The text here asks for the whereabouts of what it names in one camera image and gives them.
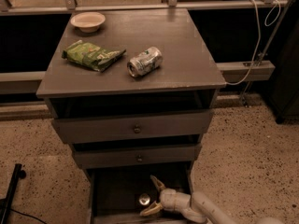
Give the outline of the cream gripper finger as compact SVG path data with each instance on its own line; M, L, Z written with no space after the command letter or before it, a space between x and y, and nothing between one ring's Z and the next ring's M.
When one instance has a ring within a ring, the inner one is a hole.
M154 215L159 213L163 209L164 208L161 203L153 202L149 207L140 212L140 216L147 217L150 215Z
M152 175L150 177L151 181L153 182L153 185L155 186L155 188L161 192L163 191L164 189L166 189L166 186L164 185L164 183L159 180L155 175Z

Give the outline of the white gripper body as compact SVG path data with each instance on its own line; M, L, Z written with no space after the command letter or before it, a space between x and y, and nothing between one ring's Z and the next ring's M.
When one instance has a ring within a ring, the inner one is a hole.
M160 203L163 210L181 212L190 207L191 195L178 192L175 189L164 189L160 193Z

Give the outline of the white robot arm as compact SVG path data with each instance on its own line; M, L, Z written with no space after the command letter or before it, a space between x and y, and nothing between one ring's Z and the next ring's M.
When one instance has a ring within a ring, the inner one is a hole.
M167 188L155 175L152 175L150 179L159 192L159 202L153 202L142 210L140 216L147 217L164 210L180 213L196 224L205 224L207 220L212 224L237 224L203 192L195 191L192 194L186 194Z

